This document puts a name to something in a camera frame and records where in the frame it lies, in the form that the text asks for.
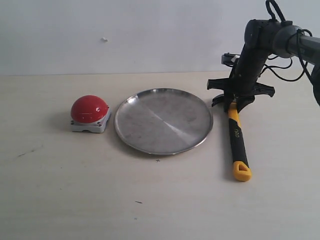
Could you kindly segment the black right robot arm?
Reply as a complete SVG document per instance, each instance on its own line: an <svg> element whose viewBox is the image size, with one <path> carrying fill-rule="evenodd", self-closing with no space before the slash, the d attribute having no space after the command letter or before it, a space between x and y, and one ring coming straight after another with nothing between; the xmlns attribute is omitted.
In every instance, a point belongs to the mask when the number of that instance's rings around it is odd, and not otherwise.
<svg viewBox="0 0 320 240"><path fill-rule="evenodd" d="M313 88L315 100L320 100L320 40L306 29L293 25L291 21L250 20L245 28L244 46L241 54L225 53L222 64L231 67L227 78L210 79L207 89L222 90L223 94L212 100L212 105L224 104L228 111L232 102L241 111L255 100L256 95L272 97L275 89L257 80L265 69L270 55L283 59L299 58L303 73Z"/></svg>

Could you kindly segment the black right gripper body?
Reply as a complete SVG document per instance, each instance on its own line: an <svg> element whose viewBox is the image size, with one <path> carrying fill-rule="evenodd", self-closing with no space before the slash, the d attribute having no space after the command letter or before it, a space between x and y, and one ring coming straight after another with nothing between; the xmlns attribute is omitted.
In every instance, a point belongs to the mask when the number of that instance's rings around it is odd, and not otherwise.
<svg viewBox="0 0 320 240"><path fill-rule="evenodd" d="M229 98L246 98L256 95L273 97L272 86L258 83L258 78L270 52L265 49L244 47L227 78L209 79L207 89L222 90Z"/></svg>

